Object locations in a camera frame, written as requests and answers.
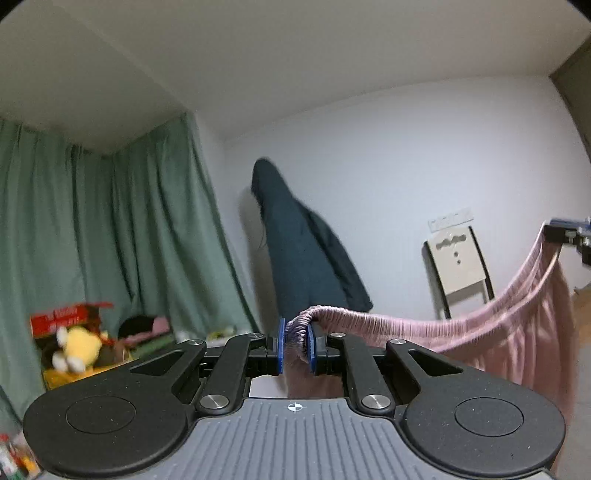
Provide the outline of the cream and black chair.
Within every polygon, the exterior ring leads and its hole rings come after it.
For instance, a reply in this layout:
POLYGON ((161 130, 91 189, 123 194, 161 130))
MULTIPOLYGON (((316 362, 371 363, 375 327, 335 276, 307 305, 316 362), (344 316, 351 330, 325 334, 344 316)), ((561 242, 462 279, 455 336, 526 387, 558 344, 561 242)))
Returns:
POLYGON ((423 247, 446 320, 452 319, 449 299, 476 285, 482 287, 485 303, 495 298, 489 269, 472 226, 438 231, 423 247))

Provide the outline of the dark teal hanging coat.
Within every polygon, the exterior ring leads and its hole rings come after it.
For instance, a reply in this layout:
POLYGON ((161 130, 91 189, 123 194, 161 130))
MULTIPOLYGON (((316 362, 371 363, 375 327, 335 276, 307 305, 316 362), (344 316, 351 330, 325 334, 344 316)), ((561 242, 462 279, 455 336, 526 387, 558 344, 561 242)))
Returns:
POLYGON ((250 191, 266 231, 281 317, 290 320, 317 305, 372 310, 370 294, 338 235, 291 193, 270 159, 254 163, 250 191))

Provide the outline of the red cardboard box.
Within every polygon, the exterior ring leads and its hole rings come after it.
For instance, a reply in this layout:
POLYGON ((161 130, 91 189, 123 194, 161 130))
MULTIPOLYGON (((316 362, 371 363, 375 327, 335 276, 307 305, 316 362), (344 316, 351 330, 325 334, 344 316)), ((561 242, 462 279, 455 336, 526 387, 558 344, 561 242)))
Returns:
POLYGON ((79 303, 33 315, 30 317, 32 337, 35 340, 45 338, 54 335, 59 327, 73 326, 83 326, 98 334, 101 327, 101 310, 113 307, 114 305, 109 302, 79 303))

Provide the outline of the yellow plush toy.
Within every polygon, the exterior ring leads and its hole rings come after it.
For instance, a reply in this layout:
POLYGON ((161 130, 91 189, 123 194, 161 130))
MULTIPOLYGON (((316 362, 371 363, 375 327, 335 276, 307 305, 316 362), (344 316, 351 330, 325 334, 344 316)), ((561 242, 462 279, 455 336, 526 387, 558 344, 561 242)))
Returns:
POLYGON ((52 355, 55 370, 82 374, 98 359, 102 348, 101 338, 86 328, 59 327, 55 337, 59 347, 52 355))

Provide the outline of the pink ribbed garment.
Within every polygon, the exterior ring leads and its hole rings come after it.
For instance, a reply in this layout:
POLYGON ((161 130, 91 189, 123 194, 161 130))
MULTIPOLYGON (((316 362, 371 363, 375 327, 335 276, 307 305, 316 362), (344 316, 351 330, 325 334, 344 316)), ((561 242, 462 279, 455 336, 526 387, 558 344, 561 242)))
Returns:
POLYGON ((374 347, 392 338, 458 360, 528 387, 551 400, 570 418, 577 387, 578 330, 560 247, 537 237, 510 285, 493 301, 452 320, 410 320, 315 306, 287 323, 284 375, 291 398, 342 395, 335 376, 315 376, 308 365, 311 321, 325 332, 353 334, 374 347))

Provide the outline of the green curtain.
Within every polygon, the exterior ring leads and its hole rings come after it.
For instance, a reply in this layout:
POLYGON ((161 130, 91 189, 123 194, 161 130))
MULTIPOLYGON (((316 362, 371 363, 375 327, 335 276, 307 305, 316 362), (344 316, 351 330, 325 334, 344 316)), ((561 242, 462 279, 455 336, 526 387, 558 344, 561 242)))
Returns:
POLYGON ((1 124, 4 408, 22 416, 44 390, 31 316, 99 302, 110 331, 138 314, 198 336, 256 330, 191 114, 107 155, 1 124))

